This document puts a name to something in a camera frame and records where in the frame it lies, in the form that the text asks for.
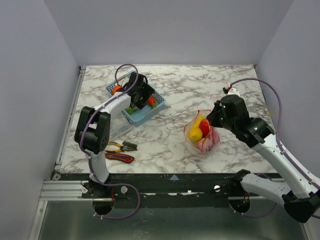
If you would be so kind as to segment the orange carrot toy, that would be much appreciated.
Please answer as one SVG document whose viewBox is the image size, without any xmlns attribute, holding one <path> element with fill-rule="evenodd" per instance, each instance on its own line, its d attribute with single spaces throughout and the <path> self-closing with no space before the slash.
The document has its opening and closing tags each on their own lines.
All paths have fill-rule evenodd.
<svg viewBox="0 0 320 240">
<path fill-rule="evenodd" d="M 149 106 L 151 106 L 152 108 L 155 108 L 157 106 L 156 100 L 155 98 L 151 95 L 148 99 L 147 99 L 147 104 Z"/>
</svg>

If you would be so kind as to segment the red apple toy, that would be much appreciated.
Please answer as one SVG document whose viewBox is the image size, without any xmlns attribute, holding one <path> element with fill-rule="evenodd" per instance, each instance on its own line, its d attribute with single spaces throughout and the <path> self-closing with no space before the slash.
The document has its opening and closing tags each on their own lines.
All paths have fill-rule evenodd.
<svg viewBox="0 0 320 240">
<path fill-rule="evenodd" d="M 209 121 L 206 118 L 204 118 L 199 124 L 199 129 L 202 132 L 202 138 L 205 138 L 210 133 Z"/>
</svg>

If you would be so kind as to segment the clear zip top bag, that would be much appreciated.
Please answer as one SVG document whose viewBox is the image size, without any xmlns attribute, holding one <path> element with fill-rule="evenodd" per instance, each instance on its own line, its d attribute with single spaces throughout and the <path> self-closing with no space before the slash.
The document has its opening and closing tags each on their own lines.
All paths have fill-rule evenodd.
<svg viewBox="0 0 320 240">
<path fill-rule="evenodd" d="M 198 109 L 196 116 L 183 129 L 187 149 L 193 155 L 213 154 L 218 148 L 220 136 L 207 120 L 209 113 L 208 109 Z"/>
</svg>

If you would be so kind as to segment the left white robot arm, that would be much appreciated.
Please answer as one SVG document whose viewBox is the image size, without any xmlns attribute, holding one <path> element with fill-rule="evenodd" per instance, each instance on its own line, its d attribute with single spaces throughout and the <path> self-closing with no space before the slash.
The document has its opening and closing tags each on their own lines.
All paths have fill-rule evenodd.
<svg viewBox="0 0 320 240">
<path fill-rule="evenodd" d="M 143 74 L 132 72 L 129 81 L 115 91 L 104 103 L 96 107 L 82 108 L 74 140 L 88 159 L 89 178 L 96 182 L 93 191 L 101 198 L 107 197 L 111 185 L 107 182 L 109 170 L 105 160 L 105 148 L 110 139 L 111 119 L 123 110 L 134 106 L 142 109 L 154 89 Z"/>
</svg>

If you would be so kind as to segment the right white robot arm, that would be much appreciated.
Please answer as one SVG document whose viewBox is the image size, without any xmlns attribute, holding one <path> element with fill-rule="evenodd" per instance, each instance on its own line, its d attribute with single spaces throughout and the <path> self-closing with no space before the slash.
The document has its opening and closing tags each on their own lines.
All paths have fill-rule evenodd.
<svg viewBox="0 0 320 240">
<path fill-rule="evenodd" d="M 266 121 L 249 116 L 241 97 L 224 96 L 214 103 L 206 118 L 210 126 L 231 131 L 239 141 L 260 154 L 284 180 L 277 183 L 243 169 L 231 179 L 230 191 L 234 195 L 247 192 L 269 199 L 300 223 L 306 223 L 320 208 L 320 179 L 282 145 Z"/>
</svg>

